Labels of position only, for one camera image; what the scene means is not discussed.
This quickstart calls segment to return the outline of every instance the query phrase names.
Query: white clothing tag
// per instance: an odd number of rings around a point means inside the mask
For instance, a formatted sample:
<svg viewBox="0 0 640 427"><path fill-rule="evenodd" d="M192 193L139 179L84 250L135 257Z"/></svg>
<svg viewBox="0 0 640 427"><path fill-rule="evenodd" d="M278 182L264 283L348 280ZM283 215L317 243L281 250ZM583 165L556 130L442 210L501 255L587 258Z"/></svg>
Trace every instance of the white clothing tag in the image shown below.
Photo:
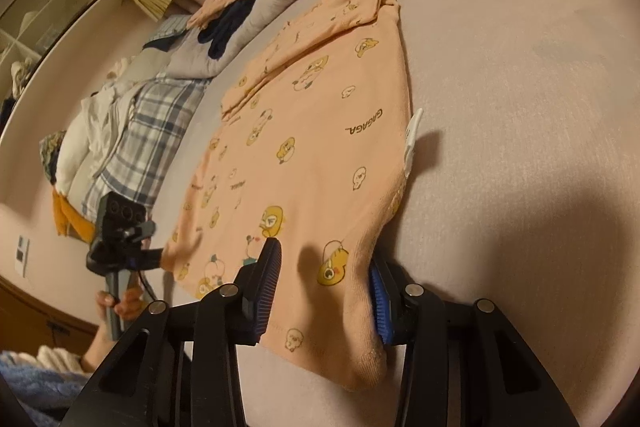
<svg viewBox="0 0 640 427"><path fill-rule="evenodd" d="M414 115L409 120L409 125L406 126L406 132L404 133L404 177L408 178L411 174L411 167L414 163L414 146L415 138L418 134L418 125L422 119L424 111L419 107Z"/></svg>

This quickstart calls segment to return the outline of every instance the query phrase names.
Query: bed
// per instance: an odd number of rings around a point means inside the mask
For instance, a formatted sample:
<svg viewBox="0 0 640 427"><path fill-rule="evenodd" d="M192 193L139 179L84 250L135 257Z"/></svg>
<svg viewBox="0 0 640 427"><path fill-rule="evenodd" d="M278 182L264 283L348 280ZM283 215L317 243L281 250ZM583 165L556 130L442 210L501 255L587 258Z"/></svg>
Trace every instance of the bed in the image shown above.
<svg viewBox="0 0 640 427"><path fill-rule="evenodd" d="M318 0L261 1L167 172L153 247L172 234L225 91ZM378 243L447 299L493 299L580 425L600 426L640 367L640 0L398 1L412 105L425 117L406 195ZM385 382L359 393L259 346L238 356L249 425L393 423L401 350Z"/></svg>

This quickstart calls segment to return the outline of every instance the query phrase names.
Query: person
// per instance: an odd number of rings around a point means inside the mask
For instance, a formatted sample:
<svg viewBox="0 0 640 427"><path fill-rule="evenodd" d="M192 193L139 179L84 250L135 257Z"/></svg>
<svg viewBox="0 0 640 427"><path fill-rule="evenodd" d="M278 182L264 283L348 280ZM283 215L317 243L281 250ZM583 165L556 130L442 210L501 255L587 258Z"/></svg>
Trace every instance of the person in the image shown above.
<svg viewBox="0 0 640 427"><path fill-rule="evenodd" d="M124 292L116 304L107 292L95 295L98 330L84 355L59 347L41 346L36 357L28 353L0 353L0 375L37 427L57 427L92 372L115 345L109 338L107 309L133 321L146 308L139 285Z"/></svg>

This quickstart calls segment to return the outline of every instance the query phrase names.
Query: black cable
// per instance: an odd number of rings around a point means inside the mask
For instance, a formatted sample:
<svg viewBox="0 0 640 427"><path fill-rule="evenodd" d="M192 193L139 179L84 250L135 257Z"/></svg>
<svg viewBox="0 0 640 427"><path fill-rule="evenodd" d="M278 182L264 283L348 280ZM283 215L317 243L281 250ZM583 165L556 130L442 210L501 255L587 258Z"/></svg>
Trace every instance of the black cable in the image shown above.
<svg viewBox="0 0 640 427"><path fill-rule="evenodd" d="M154 301L157 301L158 297L156 297L155 292L151 289L149 282L146 280L146 275L138 270L138 277L140 279L140 282L142 282L142 285L145 287L145 291L149 295L149 297L151 297Z"/></svg>

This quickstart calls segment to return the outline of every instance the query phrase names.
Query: brown wooden cabinet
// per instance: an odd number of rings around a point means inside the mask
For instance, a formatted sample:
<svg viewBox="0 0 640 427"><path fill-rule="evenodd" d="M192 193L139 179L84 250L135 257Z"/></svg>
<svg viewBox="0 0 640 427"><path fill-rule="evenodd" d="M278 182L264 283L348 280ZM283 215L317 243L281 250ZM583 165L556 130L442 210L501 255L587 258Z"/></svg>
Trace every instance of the brown wooden cabinet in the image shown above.
<svg viewBox="0 0 640 427"><path fill-rule="evenodd" d="M97 327L58 311L0 277L0 351L36 355L40 346L83 355Z"/></svg>

